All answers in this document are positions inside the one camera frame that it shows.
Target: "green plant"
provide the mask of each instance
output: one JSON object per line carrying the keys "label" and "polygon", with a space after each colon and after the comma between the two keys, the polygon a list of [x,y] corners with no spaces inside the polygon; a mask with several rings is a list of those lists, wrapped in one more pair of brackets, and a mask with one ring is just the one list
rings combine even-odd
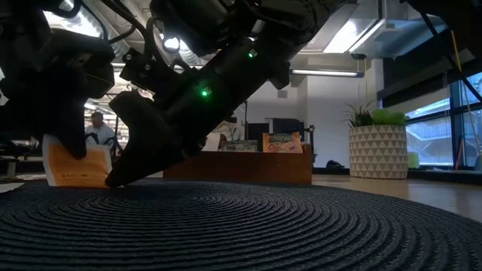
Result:
{"label": "green plant", "polygon": [[373,124],[373,119],[371,117],[371,109],[370,105],[371,103],[367,105],[361,105],[358,107],[355,104],[350,105],[346,104],[350,107],[350,111],[344,111],[345,113],[349,114],[349,119],[346,120],[349,122],[349,127],[354,128],[354,127],[360,127],[360,126],[369,126]]}
{"label": "green plant", "polygon": [[386,109],[375,109],[372,116],[374,125],[405,125],[408,119],[401,112],[391,113]]}
{"label": "green plant", "polygon": [[350,107],[350,111],[344,111],[348,113],[349,127],[360,127],[370,125],[405,125],[405,121],[409,117],[405,117],[405,114],[401,112],[391,113],[386,109],[374,109],[371,108],[371,102],[367,105],[346,104]]}

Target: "book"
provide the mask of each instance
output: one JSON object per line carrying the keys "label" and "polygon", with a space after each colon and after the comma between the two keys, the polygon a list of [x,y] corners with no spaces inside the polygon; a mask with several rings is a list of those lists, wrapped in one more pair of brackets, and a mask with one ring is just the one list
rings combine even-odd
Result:
{"label": "book", "polygon": [[263,133],[263,152],[302,154],[300,133],[274,134]]}
{"label": "book", "polygon": [[244,140],[244,126],[236,123],[223,121],[212,132],[224,135],[229,142]]}
{"label": "book", "polygon": [[238,140],[232,142],[226,142],[226,145],[222,149],[223,151],[234,152],[257,152],[258,141],[257,140]]}
{"label": "book", "polygon": [[221,141],[221,134],[218,134],[216,132],[211,132],[206,137],[206,144],[204,145],[203,151],[218,151],[220,141]]}

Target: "magazine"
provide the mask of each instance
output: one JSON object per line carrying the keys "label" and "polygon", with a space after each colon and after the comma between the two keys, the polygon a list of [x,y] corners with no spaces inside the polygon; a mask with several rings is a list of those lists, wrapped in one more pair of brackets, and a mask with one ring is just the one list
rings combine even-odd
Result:
{"label": "magazine", "polygon": [[203,151],[218,151],[220,141],[221,134],[211,132],[206,137],[206,144],[204,145]]}
{"label": "magazine", "polygon": [[222,151],[258,152],[258,140],[238,140],[226,142]]}
{"label": "magazine", "polygon": [[270,135],[263,133],[263,152],[302,154],[300,133]]}

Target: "green led light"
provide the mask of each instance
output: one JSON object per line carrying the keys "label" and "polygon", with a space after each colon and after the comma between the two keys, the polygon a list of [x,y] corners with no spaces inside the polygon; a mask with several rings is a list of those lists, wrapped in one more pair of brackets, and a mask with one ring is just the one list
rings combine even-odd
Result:
{"label": "green led light", "polygon": [[258,55],[258,52],[255,49],[251,49],[248,52],[248,57],[251,58],[251,59],[255,58],[257,55]]}
{"label": "green led light", "polygon": [[209,89],[208,87],[205,87],[201,90],[201,96],[202,97],[207,97],[209,95],[211,95],[211,89]]}

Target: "wooden shelf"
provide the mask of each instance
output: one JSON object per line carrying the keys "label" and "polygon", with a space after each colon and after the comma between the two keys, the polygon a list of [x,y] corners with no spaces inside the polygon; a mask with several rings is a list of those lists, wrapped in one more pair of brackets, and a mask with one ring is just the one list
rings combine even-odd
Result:
{"label": "wooden shelf", "polygon": [[202,152],[164,171],[166,179],[311,184],[311,145],[303,154]]}

